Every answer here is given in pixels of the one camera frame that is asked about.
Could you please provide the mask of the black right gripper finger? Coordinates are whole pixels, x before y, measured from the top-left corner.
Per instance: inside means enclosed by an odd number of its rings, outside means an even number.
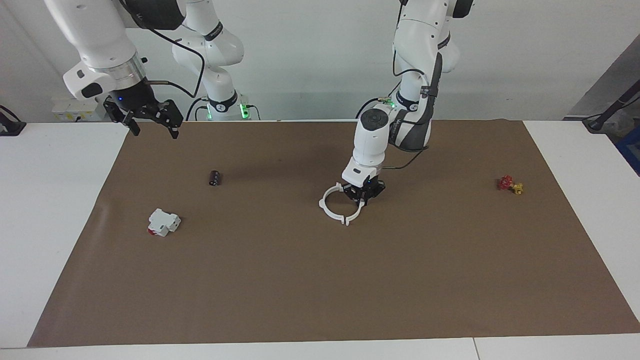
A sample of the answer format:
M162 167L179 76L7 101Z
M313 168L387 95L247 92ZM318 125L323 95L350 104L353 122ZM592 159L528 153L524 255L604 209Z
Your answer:
M140 134L141 130L134 119L134 112L128 111L125 114L115 102L103 102L103 108L112 123L124 125L135 137Z
M156 104L154 110L154 122L158 125L164 126L168 131L172 139L178 139L179 128L183 123L183 115L178 109L178 106L172 99L168 99Z

